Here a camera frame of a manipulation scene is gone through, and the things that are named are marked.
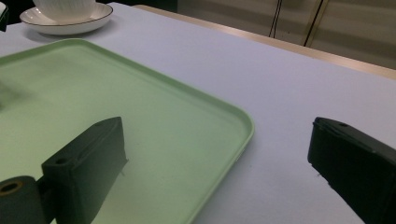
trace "light green plastic tray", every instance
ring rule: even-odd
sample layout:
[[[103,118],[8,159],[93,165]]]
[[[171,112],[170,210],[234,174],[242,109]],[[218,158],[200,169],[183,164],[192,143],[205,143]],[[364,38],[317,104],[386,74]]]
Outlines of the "light green plastic tray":
[[[241,109],[89,42],[0,58],[0,180],[121,116],[130,160],[93,223],[191,223],[253,135]]]

